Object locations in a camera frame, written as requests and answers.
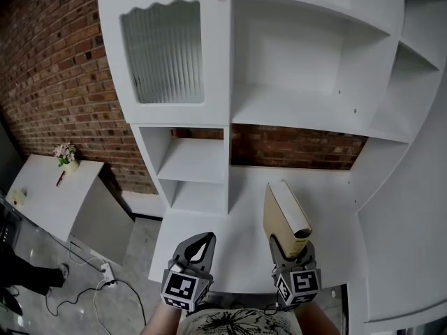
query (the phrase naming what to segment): brick wall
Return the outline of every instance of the brick wall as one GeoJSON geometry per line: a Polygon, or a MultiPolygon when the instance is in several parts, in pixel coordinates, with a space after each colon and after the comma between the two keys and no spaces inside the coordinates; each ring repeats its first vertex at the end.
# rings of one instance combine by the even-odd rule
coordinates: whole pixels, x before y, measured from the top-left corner
{"type": "Polygon", "coordinates": [[[72,142],[119,190],[155,193],[113,86],[97,0],[2,0],[0,113],[25,156],[72,142]]]}
{"type": "MultiPolygon", "coordinates": [[[[174,137],[223,139],[221,129],[176,128],[174,137]]],[[[231,164],[350,170],[367,137],[310,129],[232,124],[231,164]]]]}

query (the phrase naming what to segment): beige book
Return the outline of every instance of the beige book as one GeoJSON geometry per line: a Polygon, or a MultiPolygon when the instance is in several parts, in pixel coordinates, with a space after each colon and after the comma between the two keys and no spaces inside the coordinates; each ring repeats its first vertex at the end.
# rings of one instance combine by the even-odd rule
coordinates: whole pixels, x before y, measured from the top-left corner
{"type": "Polygon", "coordinates": [[[284,180],[267,185],[263,223],[267,239],[274,235],[287,258],[297,258],[312,233],[306,214],[284,180]]]}

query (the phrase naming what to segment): red pen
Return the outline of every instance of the red pen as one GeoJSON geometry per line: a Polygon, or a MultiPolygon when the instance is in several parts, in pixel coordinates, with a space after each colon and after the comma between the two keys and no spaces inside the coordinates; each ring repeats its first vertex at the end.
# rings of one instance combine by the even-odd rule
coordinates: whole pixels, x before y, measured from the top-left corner
{"type": "Polygon", "coordinates": [[[61,177],[59,178],[59,180],[57,180],[57,184],[56,184],[56,187],[59,187],[59,185],[61,184],[61,182],[62,182],[62,179],[64,178],[64,175],[65,175],[65,171],[63,171],[62,172],[62,175],[61,175],[61,177]]]}

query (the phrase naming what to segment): black pants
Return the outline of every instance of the black pants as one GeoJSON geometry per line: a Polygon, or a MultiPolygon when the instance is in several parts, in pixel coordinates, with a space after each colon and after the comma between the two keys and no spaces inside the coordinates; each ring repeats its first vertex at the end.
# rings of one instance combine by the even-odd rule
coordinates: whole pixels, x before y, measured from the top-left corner
{"type": "Polygon", "coordinates": [[[5,288],[21,285],[46,295],[50,287],[60,288],[64,284],[60,269],[34,267],[17,257],[12,248],[3,242],[0,242],[0,264],[0,286],[5,288]]]}

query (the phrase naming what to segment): pink flowers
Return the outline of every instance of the pink flowers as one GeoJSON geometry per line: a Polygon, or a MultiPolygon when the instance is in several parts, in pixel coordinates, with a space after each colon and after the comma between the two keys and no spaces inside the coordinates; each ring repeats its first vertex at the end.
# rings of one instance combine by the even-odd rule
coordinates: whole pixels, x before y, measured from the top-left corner
{"type": "Polygon", "coordinates": [[[69,164],[71,161],[75,160],[76,148],[69,142],[60,144],[53,153],[59,159],[59,166],[63,164],[69,164]]]}

